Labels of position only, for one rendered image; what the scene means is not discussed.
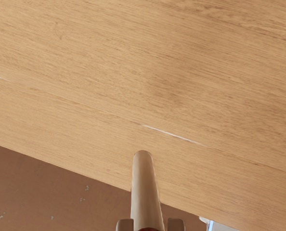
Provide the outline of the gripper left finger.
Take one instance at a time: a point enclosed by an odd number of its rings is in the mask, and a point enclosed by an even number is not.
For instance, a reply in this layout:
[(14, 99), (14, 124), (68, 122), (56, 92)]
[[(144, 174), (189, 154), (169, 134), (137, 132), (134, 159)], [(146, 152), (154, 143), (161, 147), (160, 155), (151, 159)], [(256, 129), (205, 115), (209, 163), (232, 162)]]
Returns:
[(116, 224), (116, 231), (134, 231), (133, 219), (120, 219)]

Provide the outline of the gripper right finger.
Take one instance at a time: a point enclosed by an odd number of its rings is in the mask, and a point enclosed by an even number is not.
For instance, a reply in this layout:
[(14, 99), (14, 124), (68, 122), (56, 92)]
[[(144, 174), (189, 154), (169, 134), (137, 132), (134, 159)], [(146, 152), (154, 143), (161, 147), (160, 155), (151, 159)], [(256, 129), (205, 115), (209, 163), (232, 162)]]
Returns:
[(167, 231), (184, 231), (184, 221), (180, 218), (169, 218)]

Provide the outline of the cream round-tipped stick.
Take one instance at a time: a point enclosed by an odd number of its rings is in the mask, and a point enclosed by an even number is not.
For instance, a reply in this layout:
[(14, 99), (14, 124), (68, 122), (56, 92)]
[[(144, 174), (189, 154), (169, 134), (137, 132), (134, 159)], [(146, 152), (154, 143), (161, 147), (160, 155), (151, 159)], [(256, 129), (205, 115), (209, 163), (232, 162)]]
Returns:
[(165, 230), (153, 158), (144, 150), (133, 157), (130, 218), (135, 231)]

